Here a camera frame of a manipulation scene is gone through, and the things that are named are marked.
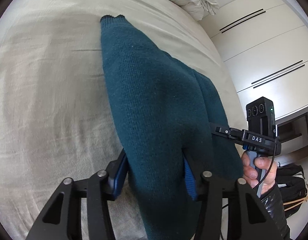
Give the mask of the black jacket right forearm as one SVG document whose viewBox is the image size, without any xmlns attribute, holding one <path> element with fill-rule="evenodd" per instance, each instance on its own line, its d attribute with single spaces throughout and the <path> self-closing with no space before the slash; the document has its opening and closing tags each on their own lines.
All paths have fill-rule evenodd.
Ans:
<svg viewBox="0 0 308 240">
<path fill-rule="evenodd" d="M 261 202 L 264 204 L 266 211 L 276 224 L 282 238 L 289 240 L 290 228 L 285 217 L 282 195 L 276 183 L 261 196 Z"/>
</svg>

